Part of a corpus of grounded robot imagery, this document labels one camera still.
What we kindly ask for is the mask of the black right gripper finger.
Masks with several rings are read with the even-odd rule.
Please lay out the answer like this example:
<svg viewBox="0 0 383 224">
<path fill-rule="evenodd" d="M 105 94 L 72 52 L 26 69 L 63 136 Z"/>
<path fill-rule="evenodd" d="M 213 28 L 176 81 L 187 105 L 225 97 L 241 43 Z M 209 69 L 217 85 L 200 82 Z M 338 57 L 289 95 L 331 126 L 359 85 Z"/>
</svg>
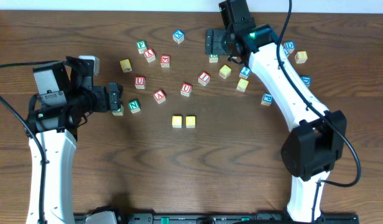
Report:
<svg viewBox="0 0 383 224">
<path fill-rule="evenodd" d="M 216 55 L 231 55 L 228 44 L 228 33 L 224 29 L 215 30 L 215 54 Z"/>
<path fill-rule="evenodd" d="M 206 37 L 205 37 L 205 54 L 206 55 L 213 55 L 213 35 L 214 30 L 208 29 L 206 31 Z"/>
</svg>

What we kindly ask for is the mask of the green R wooden block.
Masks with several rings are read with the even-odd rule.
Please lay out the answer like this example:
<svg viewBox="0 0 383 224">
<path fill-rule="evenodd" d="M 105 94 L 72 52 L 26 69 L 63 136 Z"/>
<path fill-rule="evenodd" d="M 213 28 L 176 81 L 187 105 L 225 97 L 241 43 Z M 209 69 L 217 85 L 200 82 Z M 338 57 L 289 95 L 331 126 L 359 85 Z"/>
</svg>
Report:
<svg viewBox="0 0 383 224">
<path fill-rule="evenodd" d="M 209 63 L 218 63 L 219 55 L 210 54 L 209 55 Z"/>
</svg>

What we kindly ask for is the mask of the yellow C wooden block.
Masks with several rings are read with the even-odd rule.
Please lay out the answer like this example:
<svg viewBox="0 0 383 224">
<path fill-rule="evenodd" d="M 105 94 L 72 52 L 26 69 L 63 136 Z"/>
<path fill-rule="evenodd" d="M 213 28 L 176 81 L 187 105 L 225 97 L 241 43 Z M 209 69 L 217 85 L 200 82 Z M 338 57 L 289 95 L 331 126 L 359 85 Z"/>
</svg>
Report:
<svg viewBox="0 0 383 224">
<path fill-rule="evenodd" d="M 172 116 L 172 127 L 173 128 L 182 127 L 182 116 Z"/>
</svg>

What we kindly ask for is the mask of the yellow O wooden block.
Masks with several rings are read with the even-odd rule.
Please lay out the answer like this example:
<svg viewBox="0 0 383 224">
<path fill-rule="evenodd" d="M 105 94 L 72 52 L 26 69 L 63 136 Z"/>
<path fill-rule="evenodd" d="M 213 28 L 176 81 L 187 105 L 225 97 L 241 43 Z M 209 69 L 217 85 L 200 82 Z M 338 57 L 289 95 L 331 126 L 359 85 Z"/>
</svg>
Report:
<svg viewBox="0 0 383 224">
<path fill-rule="evenodd" d="M 196 117 L 195 116 L 187 116 L 186 117 L 186 127 L 194 128 L 196 126 Z"/>
</svg>

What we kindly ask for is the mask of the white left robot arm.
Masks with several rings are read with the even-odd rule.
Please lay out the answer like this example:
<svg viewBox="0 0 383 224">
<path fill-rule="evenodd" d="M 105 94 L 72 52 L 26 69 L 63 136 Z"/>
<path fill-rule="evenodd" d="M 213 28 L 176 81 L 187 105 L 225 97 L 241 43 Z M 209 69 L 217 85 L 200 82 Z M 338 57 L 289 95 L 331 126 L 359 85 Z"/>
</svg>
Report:
<svg viewBox="0 0 383 224">
<path fill-rule="evenodd" d="M 122 86 L 96 86 L 99 58 L 81 55 L 33 69 L 38 92 L 30 99 L 26 136 L 32 155 L 27 223 L 74 223 L 72 168 L 78 128 L 92 113 L 124 113 Z"/>
</svg>

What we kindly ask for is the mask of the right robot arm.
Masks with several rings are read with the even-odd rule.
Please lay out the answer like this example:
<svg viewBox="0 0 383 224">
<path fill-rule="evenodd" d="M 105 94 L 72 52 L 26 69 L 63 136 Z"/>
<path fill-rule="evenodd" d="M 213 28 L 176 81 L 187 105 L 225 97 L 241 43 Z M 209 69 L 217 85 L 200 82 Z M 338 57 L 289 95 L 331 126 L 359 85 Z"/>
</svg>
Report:
<svg viewBox="0 0 383 224">
<path fill-rule="evenodd" d="M 268 24 L 257 26 L 245 0 L 223 1 L 219 11 L 224 29 L 207 31 L 205 53 L 240 58 L 277 103 L 290 131 L 281 148 L 292 175 L 287 213 L 295 222 L 315 222 L 323 185 L 343 153 L 346 118 L 308 89 L 288 59 L 294 44 L 283 42 Z"/>
</svg>

